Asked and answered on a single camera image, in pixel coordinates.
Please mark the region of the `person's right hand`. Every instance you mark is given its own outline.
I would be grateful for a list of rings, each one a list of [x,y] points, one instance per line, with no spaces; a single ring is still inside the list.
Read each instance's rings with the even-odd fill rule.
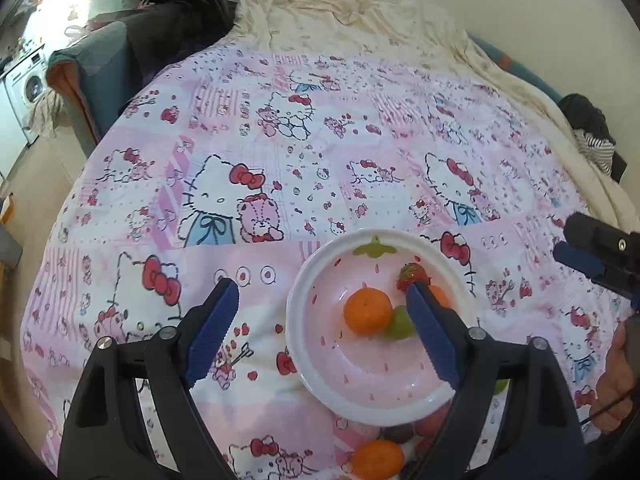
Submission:
[[[629,416],[632,410],[632,401],[629,396],[620,400],[606,412],[604,408],[634,388],[636,380],[625,354],[626,327],[622,323],[617,327],[612,339],[612,344],[605,360],[604,373],[600,376],[597,385],[597,399],[591,405],[590,416],[593,426],[604,434],[610,434]]]

